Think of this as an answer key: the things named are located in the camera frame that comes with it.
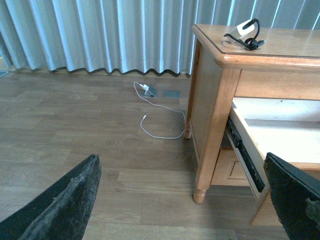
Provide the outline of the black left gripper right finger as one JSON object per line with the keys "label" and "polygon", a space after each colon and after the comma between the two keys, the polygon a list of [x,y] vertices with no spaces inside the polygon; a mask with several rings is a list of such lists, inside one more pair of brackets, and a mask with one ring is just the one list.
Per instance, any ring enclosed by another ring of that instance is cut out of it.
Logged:
{"label": "black left gripper right finger", "polygon": [[291,240],[320,238],[320,181],[268,152],[264,171],[278,219]]}

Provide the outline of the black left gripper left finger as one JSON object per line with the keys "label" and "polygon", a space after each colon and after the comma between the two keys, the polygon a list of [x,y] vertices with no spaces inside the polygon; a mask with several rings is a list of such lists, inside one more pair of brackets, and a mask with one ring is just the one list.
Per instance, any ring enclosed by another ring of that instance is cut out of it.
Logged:
{"label": "black left gripper left finger", "polygon": [[102,167],[90,155],[0,223],[2,240],[81,240],[96,200]]}

